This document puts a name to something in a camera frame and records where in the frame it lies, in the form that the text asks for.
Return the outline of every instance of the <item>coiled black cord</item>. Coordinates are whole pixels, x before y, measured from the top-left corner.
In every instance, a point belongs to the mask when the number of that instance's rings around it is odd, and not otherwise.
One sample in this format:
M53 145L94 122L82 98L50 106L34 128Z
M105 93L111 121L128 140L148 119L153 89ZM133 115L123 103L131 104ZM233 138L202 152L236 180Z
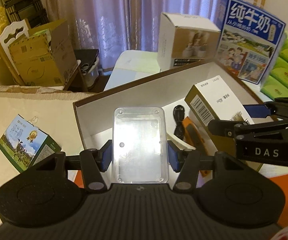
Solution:
M174 130L174 135L183 140L184 139L184 133L185 133L185 128L182 124L182 121L184 120L185 117L185 109L182 105L178 105L174 107L173 110L173 117L176 122L176 127Z

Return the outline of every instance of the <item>beige tablecloth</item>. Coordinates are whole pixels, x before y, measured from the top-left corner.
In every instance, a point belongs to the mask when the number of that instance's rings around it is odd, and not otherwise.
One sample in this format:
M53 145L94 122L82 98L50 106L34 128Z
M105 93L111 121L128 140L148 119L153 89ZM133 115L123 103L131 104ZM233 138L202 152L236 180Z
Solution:
M73 102L91 96L91 93L72 93L44 89L0 88L0 138L17 114L48 133L67 155L82 150ZM0 151L0 186L18 171Z

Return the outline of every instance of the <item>beige curtain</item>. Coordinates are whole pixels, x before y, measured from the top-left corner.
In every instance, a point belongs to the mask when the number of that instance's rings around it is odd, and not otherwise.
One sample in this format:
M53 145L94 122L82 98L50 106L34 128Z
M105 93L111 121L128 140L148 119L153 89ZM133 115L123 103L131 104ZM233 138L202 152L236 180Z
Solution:
M157 51L162 11L215 19L218 0L42 0L50 20L68 20L75 48L97 48L111 70L127 49Z

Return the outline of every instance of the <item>clear plastic box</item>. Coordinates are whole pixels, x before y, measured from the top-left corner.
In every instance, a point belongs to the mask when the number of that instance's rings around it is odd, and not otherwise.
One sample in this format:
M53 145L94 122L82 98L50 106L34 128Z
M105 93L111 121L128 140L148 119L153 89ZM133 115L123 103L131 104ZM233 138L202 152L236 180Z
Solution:
M121 107L114 112L113 183L167 183L165 114L159 107Z

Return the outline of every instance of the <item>plastic container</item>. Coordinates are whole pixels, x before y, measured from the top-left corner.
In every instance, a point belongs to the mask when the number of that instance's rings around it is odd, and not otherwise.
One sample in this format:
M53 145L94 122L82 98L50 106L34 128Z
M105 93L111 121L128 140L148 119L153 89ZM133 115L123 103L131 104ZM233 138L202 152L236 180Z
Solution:
M94 85L95 80L99 76L99 69L98 69L99 61L100 59L96 57L94 65L92 65L92 67L90 69L87 69L86 71L85 66L81 67L81 71L83 73L83 77L87 87L91 87L92 85Z
M158 107L121 107L114 112L113 183L167 183L165 114Z

